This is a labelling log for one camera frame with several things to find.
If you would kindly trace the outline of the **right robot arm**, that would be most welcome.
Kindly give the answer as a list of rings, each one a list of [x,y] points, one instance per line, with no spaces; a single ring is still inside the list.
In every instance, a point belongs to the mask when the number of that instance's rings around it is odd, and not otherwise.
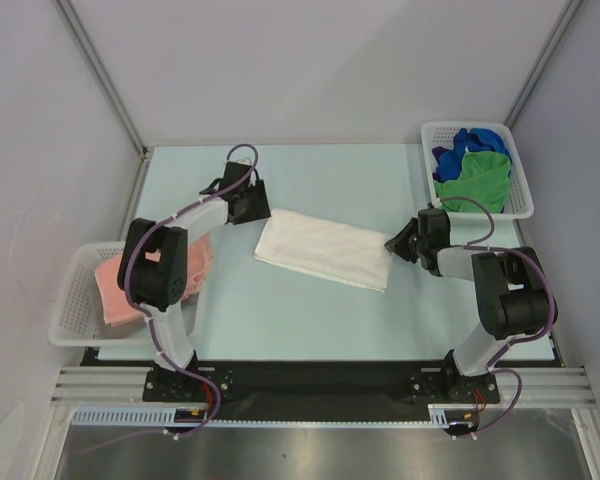
[[[388,240],[385,249],[433,276],[473,283],[478,326],[447,354],[440,377],[443,395],[461,402],[475,392],[475,377],[491,373],[512,347],[549,333],[557,302],[534,249],[488,247],[485,238],[453,245],[451,227],[446,211],[427,208]]]

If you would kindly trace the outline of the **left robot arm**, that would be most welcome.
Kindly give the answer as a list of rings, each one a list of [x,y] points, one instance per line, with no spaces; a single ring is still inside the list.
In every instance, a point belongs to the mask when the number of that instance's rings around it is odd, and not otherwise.
[[[250,223],[270,216],[264,181],[251,164],[228,162],[192,204],[161,221],[132,221],[124,245],[117,283],[127,303],[139,312],[156,349],[155,363],[170,370],[165,388],[179,400],[194,397],[199,374],[188,366],[194,358],[182,313],[189,247],[226,224]]]

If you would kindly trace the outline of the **pink towel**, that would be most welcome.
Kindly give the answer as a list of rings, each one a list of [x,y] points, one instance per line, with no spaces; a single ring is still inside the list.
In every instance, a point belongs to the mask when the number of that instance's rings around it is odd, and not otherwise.
[[[211,272],[214,258],[209,234],[204,235],[188,248],[188,277],[182,296],[183,301],[188,300],[202,289]],[[95,270],[95,279],[103,305],[104,322],[111,326],[120,326],[141,317],[141,313],[131,307],[123,290],[117,284],[121,259],[121,254],[113,256],[101,263]]]

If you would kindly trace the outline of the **white towel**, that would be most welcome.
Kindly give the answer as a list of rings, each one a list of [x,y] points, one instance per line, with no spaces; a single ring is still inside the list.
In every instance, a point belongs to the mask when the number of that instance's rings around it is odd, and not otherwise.
[[[275,209],[254,250],[258,261],[349,286],[383,292],[392,255],[377,231]]]

